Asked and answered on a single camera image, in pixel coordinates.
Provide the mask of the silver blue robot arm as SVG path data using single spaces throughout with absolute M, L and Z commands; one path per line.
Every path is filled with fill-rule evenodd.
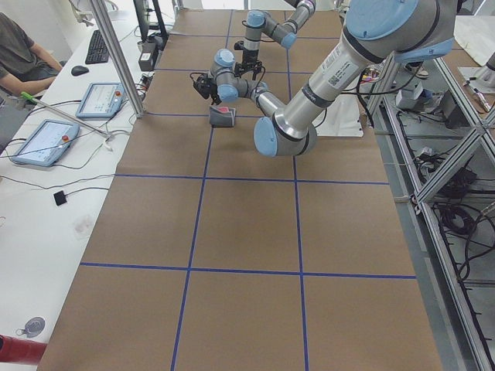
M 302 155 L 316 143 L 314 120 L 367 66 L 390 54 L 398 63 L 416 63 L 449 53 L 457 12 L 456 1 L 351 1 L 339 43 L 287 104 L 264 83 L 242 78 L 229 49 L 217 51 L 193 86 L 214 104 L 253 100 L 264 113 L 254 127 L 261 154 Z
M 252 79 L 261 72 L 262 62 L 258 58 L 261 37 L 267 36 L 285 49 L 290 49 L 297 39 L 298 31 L 312 17 L 316 1 L 286 1 L 295 11 L 283 23 L 277 22 L 271 14 L 262 10 L 251 10 L 243 25 L 244 39 L 234 44 L 234 49 L 242 52 L 242 59 L 235 63 L 234 75 L 241 77 L 253 73 Z

